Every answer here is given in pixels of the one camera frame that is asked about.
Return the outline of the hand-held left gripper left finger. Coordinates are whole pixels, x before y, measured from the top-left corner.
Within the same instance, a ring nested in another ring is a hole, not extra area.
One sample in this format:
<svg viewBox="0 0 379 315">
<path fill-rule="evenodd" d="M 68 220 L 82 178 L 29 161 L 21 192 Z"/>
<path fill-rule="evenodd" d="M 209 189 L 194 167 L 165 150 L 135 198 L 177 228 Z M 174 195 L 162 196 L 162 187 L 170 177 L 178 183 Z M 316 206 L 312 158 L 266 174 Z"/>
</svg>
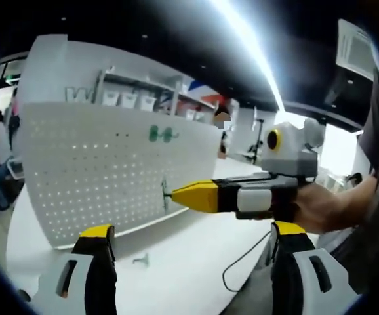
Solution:
<svg viewBox="0 0 379 315">
<path fill-rule="evenodd" d="M 111 224 L 80 233 L 39 277 L 38 314 L 117 314 L 113 235 Z"/>
</svg>

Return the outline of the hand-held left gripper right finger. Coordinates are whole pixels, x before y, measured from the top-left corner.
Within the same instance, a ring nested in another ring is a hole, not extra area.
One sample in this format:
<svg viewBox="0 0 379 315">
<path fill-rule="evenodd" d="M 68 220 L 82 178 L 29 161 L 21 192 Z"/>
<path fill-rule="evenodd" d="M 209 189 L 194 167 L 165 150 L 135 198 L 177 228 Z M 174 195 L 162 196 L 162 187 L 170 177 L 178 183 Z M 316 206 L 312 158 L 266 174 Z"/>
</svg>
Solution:
<svg viewBox="0 0 379 315">
<path fill-rule="evenodd" d="M 359 296 L 347 270 L 297 224 L 272 222 L 271 238 L 272 313 L 345 314 Z"/>
</svg>

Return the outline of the person's right hand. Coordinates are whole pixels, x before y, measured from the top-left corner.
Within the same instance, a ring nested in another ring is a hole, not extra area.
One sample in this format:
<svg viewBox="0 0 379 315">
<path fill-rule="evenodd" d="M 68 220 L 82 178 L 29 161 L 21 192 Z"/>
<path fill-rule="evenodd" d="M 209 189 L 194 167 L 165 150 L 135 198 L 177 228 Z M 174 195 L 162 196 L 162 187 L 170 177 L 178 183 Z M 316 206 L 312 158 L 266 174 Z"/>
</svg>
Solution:
<svg viewBox="0 0 379 315">
<path fill-rule="evenodd" d="M 295 204 L 294 223 L 306 232 L 322 234 L 338 229 L 340 199 L 325 187 L 308 184 L 299 188 Z"/>
</svg>

